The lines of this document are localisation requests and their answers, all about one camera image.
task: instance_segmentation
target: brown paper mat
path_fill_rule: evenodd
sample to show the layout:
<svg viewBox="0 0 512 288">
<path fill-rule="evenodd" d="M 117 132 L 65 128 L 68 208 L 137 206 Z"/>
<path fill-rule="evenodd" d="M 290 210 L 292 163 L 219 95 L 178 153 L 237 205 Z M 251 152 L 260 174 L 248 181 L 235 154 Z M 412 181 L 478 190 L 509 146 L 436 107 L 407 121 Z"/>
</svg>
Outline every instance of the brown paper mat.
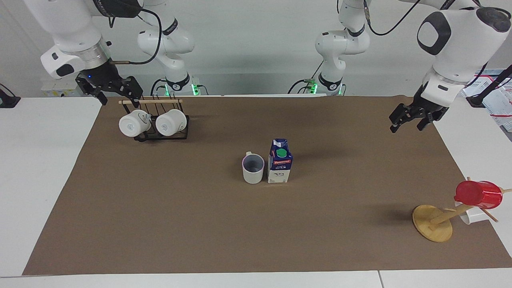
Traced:
<svg viewBox="0 0 512 288">
<path fill-rule="evenodd" d="M 411 221 L 461 181 L 434 126 L 389 131 L 404 97 L 186 98 L 186 141 L 138 143 L 103 107 L 24 275 L 511 267 L 488 221 L 448 243 Z M 288 138 L 290 182 L 251 186 L 246 151 Z"/>
</svg>

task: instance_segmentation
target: white wall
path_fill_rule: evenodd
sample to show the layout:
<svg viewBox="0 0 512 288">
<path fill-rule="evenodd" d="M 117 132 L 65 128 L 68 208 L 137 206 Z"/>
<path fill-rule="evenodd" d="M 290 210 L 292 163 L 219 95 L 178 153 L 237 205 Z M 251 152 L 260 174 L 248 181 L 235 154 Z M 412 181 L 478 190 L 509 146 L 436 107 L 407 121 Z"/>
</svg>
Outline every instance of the white wall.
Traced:
<svg viewBox="0 0 512 288">
<path fill-rule="evenodd" d="M 39 78 L 47 76 L 38 57 L 53 45 L 51 38 L 37 25 L 23 1 L 0 0 L 0 8 L 2 2 L 8 10 L 0 11 L 0 80 L 21 96 L 40 96 Z M 512 11 L 509 0 L 482 2 Z M 189 70 L 212 94 L 286 93 L 293 82 L 310 77 L 322 60 L 315 51 L 316 36 L 341 27 L 335 0 L 172 3 L 180 24 L 196 38 L 194 52 L 184 55 Z M 396 0 L 373 1 L 374 28 L 388 30 L 410 6 Z M 390 35 L 371 35 L 372 44 L 365 54 L 346 56 L 347 94 L 414 94 L 433 61 L 416 43 L 416 32 L 433 11 L 418 6 Z M 117 19 L 114 29 L 109 29 L 106 18 L 95 17 L 94 22 L 104 38 L 113 42 L 114 59 L 147 59 L 137 47 L 138 32 L 146 29 L 146 24 L 138 19 Z M 512 35 L 488 67 L 512 64 L 511 51 Z M 157 63 L 120 67 L 121 74 L 136 76 L 145 90 L 162 76 L 161 71 Z"/>
</svg>

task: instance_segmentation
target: mug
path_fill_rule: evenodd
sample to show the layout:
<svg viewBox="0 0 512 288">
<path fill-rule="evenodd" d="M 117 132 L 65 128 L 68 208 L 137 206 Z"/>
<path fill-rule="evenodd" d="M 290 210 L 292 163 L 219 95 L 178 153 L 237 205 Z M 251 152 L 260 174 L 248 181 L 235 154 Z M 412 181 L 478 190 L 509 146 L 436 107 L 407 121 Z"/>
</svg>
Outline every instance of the mug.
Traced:
<svg viewBox="0 0 512 288">
<path fill-rule="evenodd" d="M 178 109 L 158 116 L 156 122 L 157 130 L 164 136 L 172 136 L 187 127 L 187 117 Z"/>
<path fill-rule="evenodd" d="M 461 204 L 462 203 L 460 203 L 460 202 L 455 202 L 455 207 L 457 207 L 458 205 L 461 205 Z M 471 209 L 467 210 L 466 212 L 460 214 L 459 216 L 460 216 L 460 219 L 462 219 L 462 221 L 464 223 L 466 223 L 467 225 L 490 219 L 489 216 L 487 216 L 478 207 L 471 208 Z"/>
<path fill-rule="evenodd" d="M 498 207 L 503 200 L 501 189 L 488 181 L 464 181 L 457 186 L 455 201 L 483 209 Z"/>
<path fill-rule="evenodd" d="M 135 137 L 151 128 L 151 115 L 142 110 L 134 110 L 119 120 L 119 129 L 128 137 Z"/>
<path fill-rule="evenodd" d="M 258 154 L 247 152 L 242 159 L 242 172 L 244 180 L 249 184 L 257 184 L 263 178 L 263 168 L 265 161 Z"/>
</svg>

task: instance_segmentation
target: red cup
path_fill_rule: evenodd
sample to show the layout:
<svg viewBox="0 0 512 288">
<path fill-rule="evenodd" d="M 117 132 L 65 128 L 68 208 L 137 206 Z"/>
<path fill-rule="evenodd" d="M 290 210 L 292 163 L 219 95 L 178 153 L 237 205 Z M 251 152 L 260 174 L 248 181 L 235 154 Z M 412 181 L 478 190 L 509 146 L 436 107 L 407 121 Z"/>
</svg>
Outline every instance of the red cup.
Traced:
<svg viewBox="0 0 512 288">
<path fill-rule="evenodd" d="M 483 209 L 498 207 L 503 200 L 501 189 L 487 181 L 464 181 L 457 186 L 455 201 Z"/>
</svg>

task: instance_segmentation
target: white table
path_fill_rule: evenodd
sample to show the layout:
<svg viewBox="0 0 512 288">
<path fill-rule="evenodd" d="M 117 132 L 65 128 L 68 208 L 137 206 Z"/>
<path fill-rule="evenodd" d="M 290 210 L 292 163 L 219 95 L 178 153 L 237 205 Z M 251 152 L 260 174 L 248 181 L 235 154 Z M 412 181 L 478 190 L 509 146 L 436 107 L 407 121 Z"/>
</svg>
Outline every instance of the white table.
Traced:
<svg viewBox="0 0 512 288">
<path fill-rule="evenodd" d="M 0 110 L 0 288 L 3 287 L 509 287 L 512 269 L 20 276 L 98 114 L 93 98 L 24 98 Z M 484 109 L 457 99 L 436 123 L 465 176 L 512 187 L 512 142 Z M 512 253 L 512 196 L 493 210 L 493 223 Z"/>
</svg>

